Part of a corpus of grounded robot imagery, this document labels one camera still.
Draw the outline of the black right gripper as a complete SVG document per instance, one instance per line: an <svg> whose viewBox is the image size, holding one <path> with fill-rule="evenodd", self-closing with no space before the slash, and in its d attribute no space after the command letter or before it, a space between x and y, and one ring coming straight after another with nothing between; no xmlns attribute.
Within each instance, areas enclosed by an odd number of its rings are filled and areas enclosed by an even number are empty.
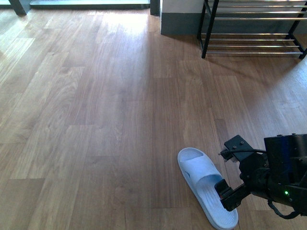
<svg viewBox="0 0 307 230"><path fill-rule="evenodd" d="M253 194L255 196L270 199L268 190L268 179L270 177L267 154L259 153L238 153L240 179L243 184L232 189L225 179L217 182L214 188L221 199L223 207L227 211L233 211L244 198Z"/></svg>

